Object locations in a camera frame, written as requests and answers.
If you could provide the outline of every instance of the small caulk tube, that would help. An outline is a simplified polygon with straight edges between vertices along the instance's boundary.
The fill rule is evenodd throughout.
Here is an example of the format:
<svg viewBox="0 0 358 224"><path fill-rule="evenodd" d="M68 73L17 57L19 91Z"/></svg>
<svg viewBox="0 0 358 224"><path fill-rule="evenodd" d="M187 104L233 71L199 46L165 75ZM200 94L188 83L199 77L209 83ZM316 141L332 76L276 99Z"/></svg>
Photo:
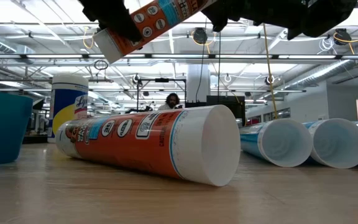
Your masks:
<svg viewBox="0 0 358 224"><path fill-rule="evenodd" d="M348 169L358 165L358 127L340 118L304 123L313 138L311 157L322 165Z"/></svg>
<svg viewBox="0 0 358 224"><path fill-rule="evenodd" d="M69 121L56 144L71 157L219 187L240 158L236 119L223 105Z"/></svg>
<svg viewBox="0 0 358 224"><path fill-rule="evenodd" d="M298 166L310 156L308 130L292 119L278 119L240 129L241 149L280 167Z"/></svg>

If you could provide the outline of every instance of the hanging cord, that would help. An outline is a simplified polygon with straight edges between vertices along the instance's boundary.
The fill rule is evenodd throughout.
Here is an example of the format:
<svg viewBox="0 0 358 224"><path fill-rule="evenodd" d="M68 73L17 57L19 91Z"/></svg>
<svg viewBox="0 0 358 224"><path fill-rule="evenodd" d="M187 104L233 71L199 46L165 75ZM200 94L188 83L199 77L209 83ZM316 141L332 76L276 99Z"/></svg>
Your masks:
<svg viewBox="0 0 358 224"><path fill-rule="evenodd" d="M83 37L83 43L84 43L84 46L87 48L87 49L92 49L92 47L93 47L93 44L94 44L94 39L93 39L93 34L94 34L94 32L93 32L93 34L92 34L92 43L91 43L91 45L89 46L89 45L87 45L86 44L86 42L85 42L85 35L86 35L86 31L88 31L88 27L85 27L85 32L84 32L84 37Z"/></svg>
<svg viewBox="0 0 358 224"><path fill-rule="evenodd" d="M207 18L205 18L205 28L204 28L205 31L206 31L206 22L207 22ZM204 51L205 51L205 44L203 44L203 54L201 56L201 73L200 73L200 81L198 82L198 88L197 88L197 92L196 92L196 103L197 103L198 91L200 90L200 86L201 86L201 79L203 77Z"/></svg>
<svg viewBox="0 0 358 224"><path fill-rule="evenodd" d="M222 47L221 33L219 32L218 80L221 79L221 47ZM220 82L218 82L218 103L219 103L219 84L220 84Z"/></svg>
<svg viewBox="0 0 358 224"><path fill-rule="evenodd" d="M272 101L273 101L273 109L274 109L274 119L277 119L277 108L276 108L276 101L274 97L273 91L273 78L272 72L270 71L270 59L269 59L269 48L267 47L267 34L266 34L266 25L264 24L264 33L265 33L265 48L266 48L266 57L267 57L267 68L268 68L268 82L270 83L270 93L272 94Z"/></svg>

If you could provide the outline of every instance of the ceiling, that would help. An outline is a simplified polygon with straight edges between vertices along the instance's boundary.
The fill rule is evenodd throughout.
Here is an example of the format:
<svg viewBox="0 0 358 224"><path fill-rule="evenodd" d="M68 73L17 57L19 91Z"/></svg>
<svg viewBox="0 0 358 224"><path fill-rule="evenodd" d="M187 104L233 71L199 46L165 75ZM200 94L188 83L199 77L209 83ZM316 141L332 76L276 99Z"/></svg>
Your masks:
<svg viewBox="0 0 358 224"><path fill-rule="evenodd" d="M35 54L100 54L96 44L91 44L91 35L97 23L89 22L82 14L82 6L77 0L25 0L27 12L16 6L11 0L0 0L0 40L6 45L24 45L32 49ZM141 6L149 3L150 0L126 0L125 4L130 12L133 12ZM206 17L197 13L185 22L177 25L172 29L172 38L169 34L163 34L153 42L146 44L143 49L138 50L136 54L202 54L203 46L196 45L191 38L187 37L187 33L191 33L196 27L204 27L207 22L207 33L209 35L209 49L204 50L204 54L219 53L219 38L211 32L212 24ZM346 28L353 39L358 39L358 9L354 9L351 16L336 28ZM267 37L270 54L302 54L302 55L324 55L335 54L330 50L322 50L321 43L326 34L333 34L334 28L322 35L320 38L309 38L299 36L294 40L287 41L277 36L282 34L282 27L271 26L267 24ZM262 26L253 26L252 21L242 19L239 22L229 21L227 27L221 32L221 54L265 54L264 38L258 38L258 35L264 36ZM351 54L349 47L334 45L334 49L338 54ZM67 63L68 65L53 66L50 60L33 60L33 65L17 63L15 60L0 59L0 68L5 69L5 73L0 72L0 78L17 78L15 75L9 76L7 73L11 71L13 74L24 76L26 67L27 75L32 74L33 79L46 79L58 74L75 74L88 79L96 78L99 72L93 67L94 60L57 60L58 63ZM98 78L106 77L113 82L90 83L90 88L94 89L120 89L132 88L132 78L138 74L141 78L185 78L188 72L187 65L189 63L201 63L192 60L153 60L147 58L135 58L131 60L120 60L110 66L107 70L98 73ZM217 61L204 63L209 64L209 70L212 75L218 73L219 64ZM306 71L317 67L322 63L319 61L301 61L286 62L281 61L273 63L270 66L272 75L276 78L275 85L281 85L284 82L296 78ZM241 60L225 61L220 64L220 74L222 82L232 89L261 89L266 88L264 78L269 74L266 61L259 60L256 63L242 62ZM231 81L225 81L224 77L229 75ZM48 83L27 83L27 86L36 88L50 88ZM0 83L0 88L12 88ZM177 92L181 98L184 93L180 91L175 83L150 83L147 88L177 88ZM38 91L41 95L47 96L49 92ZM134 100L128 94L100 91L100 96L113 103L124 103L128 107L134 104ZM148 98L160 100L164 99L168 93L155 92L150 93Z"/></svg>

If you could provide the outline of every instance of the black cable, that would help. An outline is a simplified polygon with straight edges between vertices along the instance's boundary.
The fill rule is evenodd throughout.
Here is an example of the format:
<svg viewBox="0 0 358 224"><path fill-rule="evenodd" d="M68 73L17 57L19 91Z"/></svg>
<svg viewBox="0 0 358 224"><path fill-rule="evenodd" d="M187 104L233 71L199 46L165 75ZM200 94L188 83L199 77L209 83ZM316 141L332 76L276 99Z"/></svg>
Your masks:
<svg viewBox="0 0 358 224"><path fill-rule="evenodd" d="M219 103L219 84L220 84L220 81L221 81L221 46L222 46L221 33L219 32L218 103Z"/></svg>
<svg viewBox="0 0 358 224"><path fill-rule="evenodd" d="M206 35L206 20L207 20L207 18L205 18L205 28L204 28L205 35ZM200 74L200 81L198 82L198 88L197 88L197 92L196 92L196 103L197 103L198 90L200 90L201 79L203 77L204 50L205 50L205 43L203 45L203 54L202 54L202 58L201 58L201 74Z"/></svg>

